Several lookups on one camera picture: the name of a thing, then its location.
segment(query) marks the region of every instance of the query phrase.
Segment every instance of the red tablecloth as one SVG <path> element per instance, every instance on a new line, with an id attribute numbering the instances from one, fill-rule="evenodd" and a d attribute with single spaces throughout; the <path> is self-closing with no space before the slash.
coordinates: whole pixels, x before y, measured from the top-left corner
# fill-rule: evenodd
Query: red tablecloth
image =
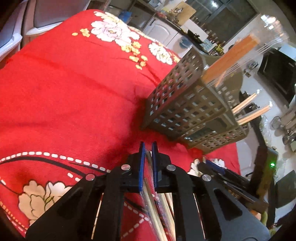
<path id="1" fill-rule="evenodd" d="M 95 10 L 9 59 L 0 71 L 0 205 L 21 234 L 85 174 L 109 172 L 140 141 L 147 148 L 157 141 L 160 152 L 189 171 L 199 150 L 191 156 L 166 136 L 139 130 L 145 98 L 176 61 L 157 41 Z M 239 172 L 231 147 L 234 164 L 223 159 Z M 127 199 L 123 240 L 153 240 L 148 221 Z"/>

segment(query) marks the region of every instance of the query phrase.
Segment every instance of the gray utensil basket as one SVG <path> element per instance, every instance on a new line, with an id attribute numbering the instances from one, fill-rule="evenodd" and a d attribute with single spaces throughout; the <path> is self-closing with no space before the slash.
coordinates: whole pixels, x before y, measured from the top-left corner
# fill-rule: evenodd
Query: gray utensil basket
<path id="1" fill-rule="evenodd" d="M 147 98 L 142 128 L 205 153 L 245 138 L 248 125 L 237 125 L 231 111 L 239 101 L 224 85 L 216 89 L 203 84 L 205 66 L 192 48 Z"/>

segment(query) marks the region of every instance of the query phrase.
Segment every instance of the window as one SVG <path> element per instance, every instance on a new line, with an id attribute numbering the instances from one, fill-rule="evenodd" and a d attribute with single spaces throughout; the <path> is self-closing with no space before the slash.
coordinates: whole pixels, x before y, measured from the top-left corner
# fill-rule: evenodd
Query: window
<path id="1" fill-rule="evenodd" d="M 228 42 L 258 13 L 248 0 L 187 0 L 196 9 L 200 25 Z"/>

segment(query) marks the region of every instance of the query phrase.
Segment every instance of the white chair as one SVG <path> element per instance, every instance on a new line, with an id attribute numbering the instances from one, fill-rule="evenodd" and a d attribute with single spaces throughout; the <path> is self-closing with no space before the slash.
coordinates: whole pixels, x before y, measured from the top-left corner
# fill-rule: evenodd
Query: white chair
<path id="1" fill-rule="evenodd" d="M 86 10 L 90 0 L 29 0 L 22 46 L 53 29 L 67 18 Z"/>
<path id="2" fill-rule="evenodd" d="M 0 62 L 12 52 L 20 49 L 21 28 L 27 1 L 23 1 L 14 10 L 0 31 Z"/>

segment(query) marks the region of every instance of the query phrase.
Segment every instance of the silver rivet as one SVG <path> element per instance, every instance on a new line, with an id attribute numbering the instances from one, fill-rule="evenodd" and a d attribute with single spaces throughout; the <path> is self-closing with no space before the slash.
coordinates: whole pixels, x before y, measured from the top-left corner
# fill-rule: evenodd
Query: silver rivet
<path id="1" fill-rule="evenodd" d="M 88 181 L 92 181 L 94 178 L 95 178 L 95 175 L 91 174 L 91 173 L 87 174 L 86 177 L 85 177 L 85 179 L 88 180 Z"/>
<path id="2" fill-rule="evenodd" d="M 202 179 L 203 179 L 204 181 L 206 181 L 206 182 L 209 182 L 209 181 L 212 180 L 211 176 L 208 175 L 208 174 L 204 174 L 204 175 L 202 175 Z"/>
<path id="3" fill-rule="evenodd" d="M 124 170 L 124 171 L 127 171 L 131 168 L 131 166 L 129 164 L 124 164 L 121 166 L 121 169 Z"/>
<path id="4" fill-rule="evenodd" d="M 174 166 L 174 165 L 167 165 L 167 169 L 169 170 L 169 171 L 174 171 L 174 170 L 176 170 L 176 167 Z"/>

